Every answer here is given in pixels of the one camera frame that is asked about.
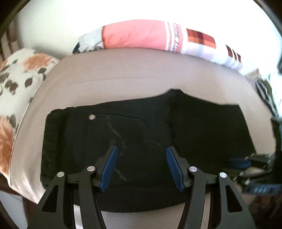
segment beige fabric surface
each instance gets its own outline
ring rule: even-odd
[[[100,50],[60,61],[34,95],[15,142],[10,186],[34,202],[39,202],[43,195],[39,178],[41,150],[45,119],[52,110],[155,96],[170,88],[215,103],[239,104],[257,153],[274,152],[271,113],[249,82],[235,70],[159,50]],[[114,220],[105,218],[109,225],[114,225]],[[158,219],[152,217],[150,223],[152,228],[160,228]],[[168,222],[162,228],[175,225]],[[120,227],[115,224],[110,228]]]

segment brown curtain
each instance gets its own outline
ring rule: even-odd
[[[0,63],[19,50],[15,22],[12,21],[0,41]]]

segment black pants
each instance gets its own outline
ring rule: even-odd
[[[185,202],[166,161],[173,145],[191,166],[218,174],[230,157],[255,153],[238,105],[218,105],[181,90],[144,99],[52,111],[46,119],[41,182],[59,171],[80,172],[116,145],[110,185],[98,196],[101,210],[137,212]]]

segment metal button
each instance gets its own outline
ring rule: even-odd
[[[64,174],[65,174],[64,172],[58,172],[58,173],[57,173],[57,177],[63,177]]]
[[[95,118],[96,118],[96,115],[94,115],[94,114],[89,115],[89,119],[90,119],[90,120],[93,120],[93,119],[95,119]]]
[[[219,175],[220,175],[222,178],[226,178],[226,177],[227,177],[226,173],[222,173],[222,172],[221,172]]]
[[[92,172],[92,171],[95,170],[95,167],[94,167],[94,166],[89,166],[89,167],[87,168],[87,170],[88,170],[89,172]]]
[[[197,171],[197,168],[194,167],[194,166],[191,166],[191,167],[189,168],[189,170],[190,170],[191,172],[196,172],[196,171]]]

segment white wall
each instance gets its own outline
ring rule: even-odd
[[[6,209],[6,212],[15,222],[19,229],[27,228],[27,220],[23,208],[23,198],[21,196],[8,194],[0,191],[0,200]]]
[[[243,74],[275,71],[282,49],[278,31],[253,0],[31,0],[17,19],[24,47],[58,58],[70,55],[83,34],[132,19],[171,21],[219,38],[242,56]]]

